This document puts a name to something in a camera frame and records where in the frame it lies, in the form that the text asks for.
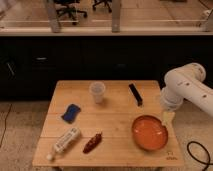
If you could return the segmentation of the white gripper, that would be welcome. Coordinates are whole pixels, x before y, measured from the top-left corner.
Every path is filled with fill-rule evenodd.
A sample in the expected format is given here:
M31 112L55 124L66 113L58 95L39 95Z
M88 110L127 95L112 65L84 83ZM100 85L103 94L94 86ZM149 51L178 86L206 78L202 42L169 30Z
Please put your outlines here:
M173 111L177 110L182 105L182 97L174 93L168 87L164 87L160 93L160 104L165 110L162 113L162 125L167 126L172 122L175 113Z

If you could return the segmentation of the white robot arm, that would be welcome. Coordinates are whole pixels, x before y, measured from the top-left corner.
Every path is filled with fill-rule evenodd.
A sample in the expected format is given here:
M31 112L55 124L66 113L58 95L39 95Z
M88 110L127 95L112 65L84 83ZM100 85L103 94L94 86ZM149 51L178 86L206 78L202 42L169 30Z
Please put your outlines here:
M213 89L203 83L205 78L206 70L199 63L189 63L165 74L165 86L160 93L164 125L167 125L184 100L192 102L213 117Z

